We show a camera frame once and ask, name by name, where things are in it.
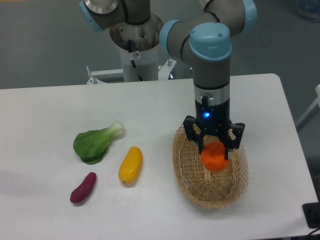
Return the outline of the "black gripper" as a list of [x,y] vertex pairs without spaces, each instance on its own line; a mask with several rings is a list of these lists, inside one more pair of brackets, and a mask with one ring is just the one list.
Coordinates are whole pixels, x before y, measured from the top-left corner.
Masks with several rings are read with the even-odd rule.
[[[221,104],[209,105],[207,108],[195,100],[195,111],[196,117],[187,115],[183,121],[187,139],[197,144],[198,152],[201,154],[205,135],[219,137],[225,148],[225,159],[229,160],[230,153],[240,147],[245,130],[244,123],[232,123],[230,120],[230,98]],[[200,129],[200,133],[196,132],[195,126]]]

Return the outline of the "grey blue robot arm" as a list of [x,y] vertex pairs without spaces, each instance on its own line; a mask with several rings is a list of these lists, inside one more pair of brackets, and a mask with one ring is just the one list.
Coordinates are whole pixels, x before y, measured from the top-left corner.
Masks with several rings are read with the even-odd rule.
[[82,0],[80,8],[96,31],[109,29],[120,52],[126,82],[158,80],[158,48],[192,70],[196,115],[183,121],[187,138],[204,149],[216,136],[224,154],[238,149],[245,125],[230,120],[231,37],[257,20],[252,0],[205,0],[194,20],[162,20],[148,0]]

